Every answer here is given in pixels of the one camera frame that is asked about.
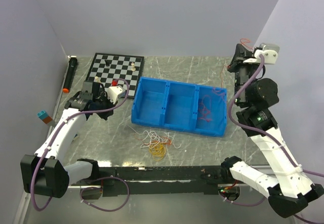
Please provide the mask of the blue three-compartment bin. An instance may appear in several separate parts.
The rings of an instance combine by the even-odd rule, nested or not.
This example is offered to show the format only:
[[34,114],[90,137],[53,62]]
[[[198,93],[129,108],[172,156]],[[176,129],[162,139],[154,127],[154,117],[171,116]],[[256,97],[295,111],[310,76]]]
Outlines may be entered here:
[[222,137],[227,127],[226,103],[225,88],[141,77],[131,122]]

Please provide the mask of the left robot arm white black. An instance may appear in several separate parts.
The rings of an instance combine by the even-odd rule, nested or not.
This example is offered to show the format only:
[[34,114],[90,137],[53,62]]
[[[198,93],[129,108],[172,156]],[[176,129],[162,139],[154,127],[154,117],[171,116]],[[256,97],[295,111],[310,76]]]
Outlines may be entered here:
[[24,191],[61,198],[68,186],[79,180],[89,185],[97,183],[100,172],[95,160],[82,159],[67,167],[62,161],[88,118],[95,113],[106,120],[124,93],[118,85],[104,88],[101,83],[84,81],[82,90],[65,103],[61,119],[45,143],[33,155],[23,156],[20,167]]

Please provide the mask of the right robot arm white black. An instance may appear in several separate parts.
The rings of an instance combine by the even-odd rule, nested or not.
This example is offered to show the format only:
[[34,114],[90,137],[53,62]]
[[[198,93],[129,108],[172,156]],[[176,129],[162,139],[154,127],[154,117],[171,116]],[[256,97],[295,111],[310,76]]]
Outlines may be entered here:
[[315,184],[303,170],[286,145],[278,123],[269,108],[279,102],[278,86],[265,74],[266,65],[274,65],[279,46],[262,43],[248,50],[243,44],[235,47],[227,67],[234,73],[234,95],[228,105],[228,118],[242,128],[256,144],[271,167],[268,176],[232,156],[222,164],[222,180],[249,185],[262,194],[276,214],[283,218],[295,216],[308,204],[323,196],[323,186]]

